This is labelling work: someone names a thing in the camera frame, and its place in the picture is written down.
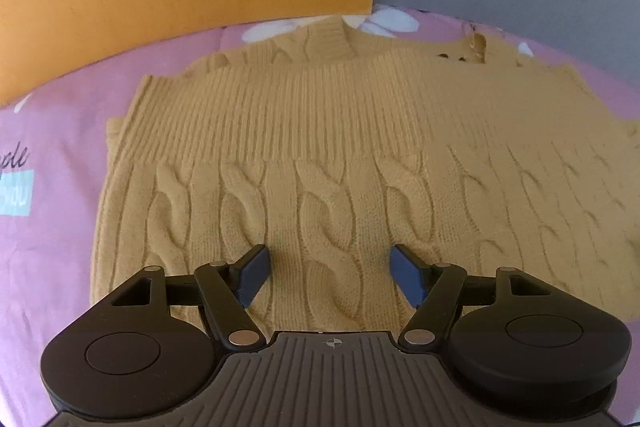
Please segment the yellow cable-knit cardigan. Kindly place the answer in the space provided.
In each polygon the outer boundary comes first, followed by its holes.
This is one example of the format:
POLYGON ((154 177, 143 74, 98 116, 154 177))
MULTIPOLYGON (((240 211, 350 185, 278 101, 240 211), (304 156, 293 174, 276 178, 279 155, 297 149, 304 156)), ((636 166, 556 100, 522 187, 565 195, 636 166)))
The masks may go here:
POLYGON ((264 244, 264 331, 395 332, 402 244, 639 316, 638 124, 573 67, 493 36, 415 42, 326 18, 145 77, 107 150, 92 300, 145 265, 188 274, 264 244))

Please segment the purple floral bed sheet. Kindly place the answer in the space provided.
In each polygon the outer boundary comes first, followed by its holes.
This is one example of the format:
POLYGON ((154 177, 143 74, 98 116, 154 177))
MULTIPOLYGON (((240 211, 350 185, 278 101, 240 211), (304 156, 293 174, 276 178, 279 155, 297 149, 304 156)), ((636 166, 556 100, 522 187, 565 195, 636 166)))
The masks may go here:
MULTIPOLYGON (((91 273, 96 219, 107 174, 107 126, 122 118, 145 77, 172 77, 201 58, 248 46, 332 17, 274 20, 231 26, 196 35, 189 49, 165 42, 153 56, 132 66, 110 58, 36 89, 1 112, 1 421, 6 426, 41 426, 55 415, 41 380, 40 359, 50 341, 105 300, 92 300, 91 273)), ((437 16, 383 6, 367 17, 337 17, 349 27, 384 38, 428 43, 457 42, 482 34, 502 39, 521 54, 551 66, 573 67, 599 100, 589 76, 570 63, 553 63, 535 43, 461 20, 450 24, 450 38, 433 38, 437 16)), ((390 255, 388 255, 390 272, 390 255)), ((394 283, 399 294, 406 301, 394 283)), ((355 329, 276 329, 322 332, 330 339, 309 375, 325 369, 340 384, 352 381, 344 358, 352 332, 380 332, 396 339, 399 331, 355 329)))

